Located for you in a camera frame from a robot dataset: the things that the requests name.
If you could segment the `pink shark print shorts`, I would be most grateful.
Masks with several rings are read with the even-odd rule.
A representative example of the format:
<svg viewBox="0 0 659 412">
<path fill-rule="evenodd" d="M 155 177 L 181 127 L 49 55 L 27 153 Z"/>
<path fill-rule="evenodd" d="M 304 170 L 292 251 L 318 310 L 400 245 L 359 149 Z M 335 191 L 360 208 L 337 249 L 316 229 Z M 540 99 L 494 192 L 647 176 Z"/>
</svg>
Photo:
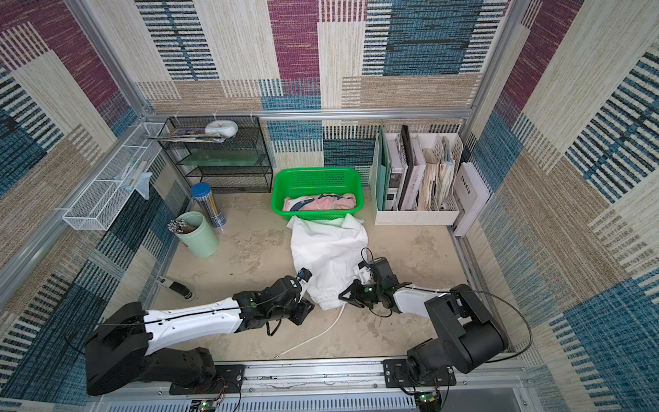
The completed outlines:
<svg viewBox="0 0 659 412">
<path fill-rule="evenodd" d="M 357 206 L 355 195 L 320 194 L 314 196 L 286 197 L 284 212 L 352 210 Z"/>
</svg>

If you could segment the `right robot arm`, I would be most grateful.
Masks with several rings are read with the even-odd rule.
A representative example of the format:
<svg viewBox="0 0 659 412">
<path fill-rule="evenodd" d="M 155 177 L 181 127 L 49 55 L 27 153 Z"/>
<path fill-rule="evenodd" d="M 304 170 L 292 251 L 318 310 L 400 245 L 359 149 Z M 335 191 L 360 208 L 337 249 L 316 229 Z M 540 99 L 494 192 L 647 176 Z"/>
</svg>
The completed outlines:
<svg viewBox="0 0 659 412">
<path fill-rule="evenodd" d="M 393 313 L 413 314 L 432 323 L 436 338 L 406 354 L 402 371 L 410 384 L 439 383 L 451 367 L 470 373 L 508 348 L 503 327 L 470 286 L 437 290 L 401 283 L 384 257 L 359 267 L 371 275 L 370 281 L 353 280 L 339 293 L 339 300 L 369 310 L 380 304 Z"/>
</svg>

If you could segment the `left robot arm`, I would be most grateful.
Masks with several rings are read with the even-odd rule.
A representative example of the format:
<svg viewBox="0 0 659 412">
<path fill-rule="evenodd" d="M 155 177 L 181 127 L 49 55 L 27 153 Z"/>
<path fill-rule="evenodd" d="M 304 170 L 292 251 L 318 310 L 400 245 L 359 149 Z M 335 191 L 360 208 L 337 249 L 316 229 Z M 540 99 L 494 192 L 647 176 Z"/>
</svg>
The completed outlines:
<svg viewBox="0 0 659 412">
<path fill-rule="evenodd" d="M 134 381 L 209 385 L 216 377 L 209 350 L 177 350 L 177 345 L 267 328 L 283 319 L 300 325 L 314 308 L 304 297 L 311 278 L 302 269 L 262 291 L 239 292 L 205 306 L 159 311 L 145 310 L 139 302 L 124 305 L 87 337 L 87 394 L 105 395 Z"/>
</svg>

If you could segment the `white shirt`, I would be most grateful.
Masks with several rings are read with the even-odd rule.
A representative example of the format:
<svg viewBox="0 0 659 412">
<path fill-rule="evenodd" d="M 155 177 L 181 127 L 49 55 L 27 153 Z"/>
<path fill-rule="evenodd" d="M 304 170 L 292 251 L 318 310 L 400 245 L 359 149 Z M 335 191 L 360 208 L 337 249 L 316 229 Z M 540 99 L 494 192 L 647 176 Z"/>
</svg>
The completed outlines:
<svg viewBox="0 0 659 412">
<path fill-rule="evenodd" d="M 353 280 L 366 283 L 368 276 L 359 272 L 361 251 L 368 246 L 363 221 L 351 215 L 334 220 L 306 221 L 294 216 L 288 222 L 292 230 L 291 252 L 297 271 L 312 273 L 307 293 L 324 311 L 341 307 L 339 295 Z"/>
</svg>

